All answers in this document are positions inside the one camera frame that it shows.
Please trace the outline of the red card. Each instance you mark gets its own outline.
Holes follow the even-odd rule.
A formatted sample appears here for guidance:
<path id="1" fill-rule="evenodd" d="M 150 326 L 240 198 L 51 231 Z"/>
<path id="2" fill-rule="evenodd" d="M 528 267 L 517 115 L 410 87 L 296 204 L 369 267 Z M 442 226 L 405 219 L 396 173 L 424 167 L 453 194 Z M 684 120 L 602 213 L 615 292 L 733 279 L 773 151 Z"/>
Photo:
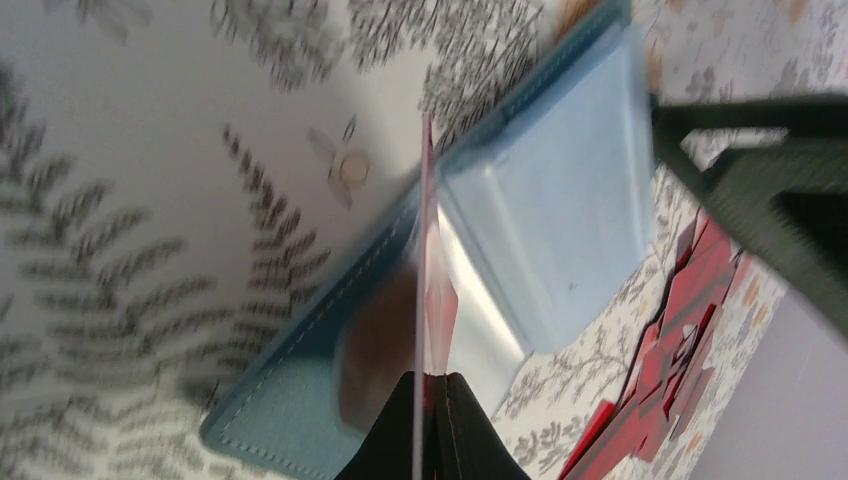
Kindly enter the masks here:
<path id="1" fill-rule="evenodd" d="M 438 186 L 431 115 L 422 116 L 412 477 L 433 479 L 427 465 L 435 381 L 447 371 L 458 300 L 451 283 L 438 219 Z"/>

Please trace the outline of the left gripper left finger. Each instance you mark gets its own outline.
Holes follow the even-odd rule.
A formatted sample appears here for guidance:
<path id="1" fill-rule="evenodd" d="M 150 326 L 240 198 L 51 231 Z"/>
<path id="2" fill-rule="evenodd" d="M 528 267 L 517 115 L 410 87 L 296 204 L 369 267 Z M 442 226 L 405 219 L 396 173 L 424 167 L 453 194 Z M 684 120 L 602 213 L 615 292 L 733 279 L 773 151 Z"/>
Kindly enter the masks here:
<path id="1" fill-rule="evenodd" d="M 415 374 L 398 381 L 358 451 L 335 480 L 410 480 Z"/>

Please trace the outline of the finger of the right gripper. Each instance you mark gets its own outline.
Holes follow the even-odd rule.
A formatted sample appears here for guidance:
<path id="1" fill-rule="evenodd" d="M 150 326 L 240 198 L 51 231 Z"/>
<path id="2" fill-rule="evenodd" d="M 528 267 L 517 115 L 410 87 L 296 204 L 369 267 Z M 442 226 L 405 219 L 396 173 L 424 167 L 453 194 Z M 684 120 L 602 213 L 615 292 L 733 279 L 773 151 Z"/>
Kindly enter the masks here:
<path id="1" fill-rule="evenodd" d="M 743 249 L 847 334 L 847 96 L 660 105 L 654 152 Z M 700 170 L 694 130 L 783 129 L 779 144 L 728 147 Z"/>

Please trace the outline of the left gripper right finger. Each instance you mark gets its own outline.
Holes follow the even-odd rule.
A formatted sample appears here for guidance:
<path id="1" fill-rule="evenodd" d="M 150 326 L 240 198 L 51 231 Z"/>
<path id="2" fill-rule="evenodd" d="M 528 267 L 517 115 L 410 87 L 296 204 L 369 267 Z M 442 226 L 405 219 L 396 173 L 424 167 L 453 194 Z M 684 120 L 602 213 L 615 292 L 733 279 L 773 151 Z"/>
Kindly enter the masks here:
<path id="1" fill-rule="evenodd" d="M 424 377 L 423 477 L 528 480 L 459 373 Z"/>

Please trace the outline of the teal card holder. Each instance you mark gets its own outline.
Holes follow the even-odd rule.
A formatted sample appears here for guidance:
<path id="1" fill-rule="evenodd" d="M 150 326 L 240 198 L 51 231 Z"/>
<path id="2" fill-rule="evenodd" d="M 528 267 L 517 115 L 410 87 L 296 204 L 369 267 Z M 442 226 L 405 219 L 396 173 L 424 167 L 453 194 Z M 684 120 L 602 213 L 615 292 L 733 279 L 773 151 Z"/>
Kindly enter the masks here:
<path id="1" fill-rule="evenodd" d="M 604 1 L 436 155 L 458 300 L 444 375 L 490 422 L 526 361 L 573 343 L 646 255 L 649 97 L 630 5 Z M 206 447 L 295 479 L 335 479 L 353 458 L 415 371 L 419 182 L 212 409 Z"/>

